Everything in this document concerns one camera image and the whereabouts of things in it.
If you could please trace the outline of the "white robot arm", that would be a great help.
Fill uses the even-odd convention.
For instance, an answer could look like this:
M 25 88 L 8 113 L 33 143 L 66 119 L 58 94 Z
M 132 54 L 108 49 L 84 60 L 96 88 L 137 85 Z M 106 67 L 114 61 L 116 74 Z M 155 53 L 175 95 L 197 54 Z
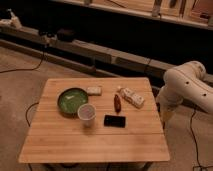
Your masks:
M 206 69 L 199 61 L 186 62 L 164 73 L 164 85 L 156 97 L 163 123 L 172 117 L 184 99 L 213 114 L 213 87 L 203 81 L 205 75 Z

